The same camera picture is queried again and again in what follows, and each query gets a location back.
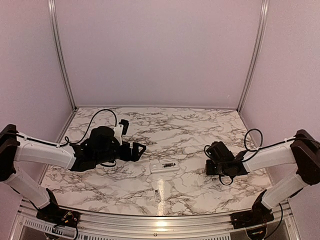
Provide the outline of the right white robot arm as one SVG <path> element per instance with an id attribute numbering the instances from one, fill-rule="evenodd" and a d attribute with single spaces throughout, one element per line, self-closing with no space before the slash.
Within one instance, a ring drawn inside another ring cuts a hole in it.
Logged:
<path id="1" fill-rule="evenodd" d="M 221 141 L 214 141 L 204 147 L 207 156 L 206 174 L 209 176 L 244 176 L 256 170 L 278 165 L 295 164 L 296 170 L 263 191 L 248 212 L 247 219 L 258 224 L 281 201 L 300 192 L 306 186 L 320 182 L 320 143 L 306 130 L 300 129 L 289 139 L 256 149 L 246 148 L 237 155 Z"/>

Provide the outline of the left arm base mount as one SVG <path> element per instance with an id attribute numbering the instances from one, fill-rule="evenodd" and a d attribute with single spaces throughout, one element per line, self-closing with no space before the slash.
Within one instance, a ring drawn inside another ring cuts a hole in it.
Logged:
<path id="1" fill-rule="evenodd" d="M 51 190 L 46 188 L 49 196 L 49 204 L 43 208 L 36 207 L 36 217 L 40 220 L 53 223 L 55 227 L 67 226 L 77 228 L 80 213 L 78 211 L 60 208 Z"/>

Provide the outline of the white remote control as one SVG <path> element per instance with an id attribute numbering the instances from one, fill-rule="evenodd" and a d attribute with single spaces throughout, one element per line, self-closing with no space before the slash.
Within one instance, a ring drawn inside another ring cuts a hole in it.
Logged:
<path id="1" fill-rule="evenodd" d="M 152 163 L 149 166 L 150 172 L 152 174 L 156 173 L 167 173 L 167 172 L 176 172 L 180 169 L 180 166 L 177 162 L 164 162 L 164 163 Z"/>

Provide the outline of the left aluminium frame post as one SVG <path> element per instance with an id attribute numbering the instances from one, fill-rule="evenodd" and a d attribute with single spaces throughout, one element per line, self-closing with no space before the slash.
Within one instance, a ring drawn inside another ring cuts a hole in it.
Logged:
<path id="1" fill-rule="evenodd" d="M 69 105 L 71 109 L 75 111 L 77 109 L 77 106 L 72 93 L 71 83 L 69 80 L 68 71 L 67 71 L 67 67 L 64 59 L 55 0 L 48 0 L 48 10 L 49 10 L 49 17 L 50 17 L 50 23 L 52 28 L 53 41 L 54 41 L 55 50 L 57 54 L 59 69 L 62 76 L 62 81 L 65 87 Z"/>

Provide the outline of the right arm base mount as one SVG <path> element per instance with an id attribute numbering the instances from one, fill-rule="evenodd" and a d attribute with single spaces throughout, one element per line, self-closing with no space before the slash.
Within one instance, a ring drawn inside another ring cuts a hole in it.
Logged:
<path id="1" fill-rule="evenodd" d="M 262 204 L 262 198 L 265 193 L 266 190 L 259 194 L 254 201 L 251 210 L 240 211 L 230 215 L 231 224 L 234 229 L 266 224 L 275 219 L 272 210 Z"/>

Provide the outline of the aluminium frame post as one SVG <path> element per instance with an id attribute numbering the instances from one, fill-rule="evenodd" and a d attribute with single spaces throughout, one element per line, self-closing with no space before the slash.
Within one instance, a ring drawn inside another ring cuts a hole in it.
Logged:
<path id="1" fill-rule="evenodd" d="M 50 23 L 52 28 L 53 41 L 54 41 L 55 50 L 57 54 L 59 69 L 62 76 L 62 81 L 65 87 L 69 105 L 71 109 L 75 111 L 77 109 L 77 106 L 72 93 L 71 83 L 69 80 L 68 71 L 67 71 L 67 67 L 64 59 L 55 0 L 48 0 L 48 10 L 49 10 L 49 17 L 50 17 Z"/>
<path id="2" fill-rule="evenodd" d="M 251 56 L 251 60 L 249 63 L 249 68 L 246 74 L 245 82 L 243 85 L 243 89 L 240 95 L 240 99 L 237 105 L 237 112 L 240 115 L 244 109 L 250 87 L 254 78 L 255 69 L 257 66 L 257 62 L 260 56 L 260 52 L 263 45 L 263 40 L 266 32 L 266 25 L 267 25 L 267 18 L 268 18 L 268 11 L 269 11 L 269 0 L 262 0 L 261 1 L 261 8 L 259 14 L 259 21 L 257 27 L 257 33 L 254 41 L 253 52 Z"/>

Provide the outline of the white battery cover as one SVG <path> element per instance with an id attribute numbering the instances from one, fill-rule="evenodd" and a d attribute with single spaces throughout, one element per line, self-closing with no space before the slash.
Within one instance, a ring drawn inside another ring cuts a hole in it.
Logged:
<path id="1" fill-rule="evenodd" d="M 157 203 L 160 203 L 162 201 L 161 194 L 158 189 L 154 190 L 154 198 Z"/>

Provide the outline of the front aluminium rail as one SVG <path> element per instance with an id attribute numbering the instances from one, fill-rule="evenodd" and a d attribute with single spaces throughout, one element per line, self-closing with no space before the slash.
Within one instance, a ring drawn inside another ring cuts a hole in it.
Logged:
<path id="1" fill-rule="evenodd" d="M 301 240 L 289 203 L 281 203 L 283 219 L 279 228 L 267 240 Z M 79 240 L 213 240 L 230 234 L 230 240 L 249 240 L 245 228 L 235 229 L 231 213 L 216 213 L 185 216 L 135 216 L 80 209 L 78 221 Z M 22 200 L 10 233 L 10 240 L 23 239 L 24 227 L 51 233 L 54 224 L 36 218 L 37 211 Z"/>

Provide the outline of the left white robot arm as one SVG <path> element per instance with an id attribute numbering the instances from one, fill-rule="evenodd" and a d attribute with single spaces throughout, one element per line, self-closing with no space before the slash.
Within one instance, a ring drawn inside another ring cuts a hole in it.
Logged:
<path id="1" fill-rule="evenodd" d="M 127 127 L 122 123 L 114 128 L 99 126 L 80 144 L 59 144 L 23 135 L 15 125 L 9 124 L 0 133 L 0 180 L 29 199 L 36 209 L 43 210 L 51 222 L 58 223 L 64 215 L 55 196 L 34 181 L 18 163 L 41 163 L 85 172 L 101 164 L 114 164 L 116 160 L 137 162 L 147 147 L 123 141 L 126 132 Z"/>

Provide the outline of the right aluminium frame post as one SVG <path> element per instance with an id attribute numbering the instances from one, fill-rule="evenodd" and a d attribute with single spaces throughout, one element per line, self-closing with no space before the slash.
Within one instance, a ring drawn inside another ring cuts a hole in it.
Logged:
<path id="1" fill-rule="evenodd" d="M 244 109 L 250 87 L 254 78 L 255 69 L 257 66 L 257 62 L 260 56 L 260 52 L 263 45 L 263 40 L 266 32 L 266 25 L 267 25 L 267 18 L 268 18 L 268 11 L 269 11 L 269 0 L 262 0 L 261 1 L 261 8 L 259 14 L 259 21 L 257 27 L 257 33 L 254 41 L 253 52 L 251 56 L 251 60 L 249 63 L 249 68 L 246 74 L 245 82 L 243 85 L 243 89 L 240 95 L 240 99 L 237 105 L 237 112 L 240 115 Z"/>

